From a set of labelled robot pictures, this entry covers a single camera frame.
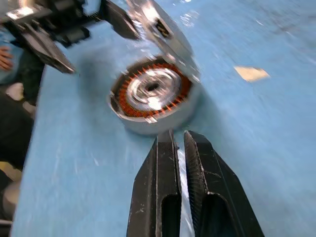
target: person's hand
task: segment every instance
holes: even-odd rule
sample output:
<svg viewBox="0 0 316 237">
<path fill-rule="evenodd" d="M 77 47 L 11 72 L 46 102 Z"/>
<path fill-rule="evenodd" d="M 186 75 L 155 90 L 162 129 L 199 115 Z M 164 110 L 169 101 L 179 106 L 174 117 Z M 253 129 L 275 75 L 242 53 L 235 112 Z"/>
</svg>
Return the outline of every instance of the person's hand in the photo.
<svg viewBox="0 0 316 237">
<path fill-rule="evenodd" d="M 9 47 L 0 47 L 0 69 L 4 71 L 10 71 L 12 69 L 12 61 L 10 60 L 13 56 L 8 52 Z"/>
</svg>

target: shiny metal hub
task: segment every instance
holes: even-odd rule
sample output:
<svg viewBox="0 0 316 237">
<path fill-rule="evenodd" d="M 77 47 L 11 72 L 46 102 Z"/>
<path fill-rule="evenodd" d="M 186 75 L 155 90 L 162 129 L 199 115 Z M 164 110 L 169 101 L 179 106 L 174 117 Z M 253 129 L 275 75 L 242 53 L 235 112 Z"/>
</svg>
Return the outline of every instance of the shiny metal hub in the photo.
<svg viewBox="0 0 316 237">
<path fill-rule="evenodd" d="M 168 68 L 151 69 L 129 84 L 127 102 L 140 111 L 158 111 L 179 95 L 181 78 Z"/>
</svg>

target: blue table surface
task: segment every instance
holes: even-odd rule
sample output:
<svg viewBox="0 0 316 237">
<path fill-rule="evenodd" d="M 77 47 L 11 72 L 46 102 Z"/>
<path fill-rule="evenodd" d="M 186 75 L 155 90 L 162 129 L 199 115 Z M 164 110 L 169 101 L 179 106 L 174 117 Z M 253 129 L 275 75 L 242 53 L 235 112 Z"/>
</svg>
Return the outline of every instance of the blue table surface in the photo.
<svg viewBox="0 0 316 237">
<path fill-rule="evenodd" d="M 205 88 L 177 141 L 190 129 L 212 142 L 267 237 L 314 237 L 316 1 L 158 3 L 192 44 Z M 120 71 L 156 51 L 107 23 L 91 34 L 64 49 L 76 75 L 46 68 L 13 237 L 126 236 L 134 177 L 153 137 L 127 131 L 108 95 Z M 270 78 L 249 83 L 234 66 L 262 68 Z"/>
</svg>

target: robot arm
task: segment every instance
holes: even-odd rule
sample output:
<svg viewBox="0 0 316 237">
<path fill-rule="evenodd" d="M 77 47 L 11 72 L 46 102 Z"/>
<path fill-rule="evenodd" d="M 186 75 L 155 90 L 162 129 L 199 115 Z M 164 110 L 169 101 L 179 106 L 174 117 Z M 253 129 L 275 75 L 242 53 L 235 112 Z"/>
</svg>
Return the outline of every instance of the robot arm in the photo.
<svg viewBox="0 0 316 237">
<path fill-rule="evenodd" d="M 54 41 L 69 47 L 90 37 L 86 28 L 99 21 L 109 22 L 120 36 L 137 40 L 138 33 L 127 13 L 109 0 L 101 0 L 97 12 L 86 15 L 84 0 L 38 0 L 32 7 L 23 7 L 6 14 L 0 20 L 20 47 L 35 53 L 42 62 L 62 73 L 74 73 L 75 68 Z"/>
</svg>

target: copper coil winding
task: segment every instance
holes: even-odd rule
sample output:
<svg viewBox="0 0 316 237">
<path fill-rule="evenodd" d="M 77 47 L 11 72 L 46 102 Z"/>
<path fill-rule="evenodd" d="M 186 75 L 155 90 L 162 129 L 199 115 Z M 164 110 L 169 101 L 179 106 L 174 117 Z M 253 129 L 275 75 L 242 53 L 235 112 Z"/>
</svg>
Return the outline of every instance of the copper coil winding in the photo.
<svg viewBox="0 0 316 237">
<path fill-rule="evenodd" d="M 141 111 L 141 110 L 137 110 L 133 108 L 126 99 L 126 91 L 127 91 L 128 86 L 135 78 L 138 78 L 147 70 L 158 69 L 158 68 L 168 68 L 180 76 L 181 91 L 179 95 L 175 98 L 174 101 L 172 101 L 169 105 L 162 108 L 161 110 Z M 171 64 L 167 64 L 167 63 L 162 63 L 162 64 L 153 63 L 149 66 L 146 66 L 146 68 L 143 67 L 141 70 L 137 70 L 136 72 L 132 73 L 131 76 L 129 76 L 129 79 L 123 83 L 123 85 L 121 86 L 118 92 L 118 103 L 127 116 L 134 117 L 134 118 L 146 118 L 153 115 L 165 114 L 166 111 L 172 111 L 173 109 L 175 109 L 188 96 L 190 88 L 191 88 L 190 80 L 186 76 L 184 76 L 177 67 Z"/>
</svg>

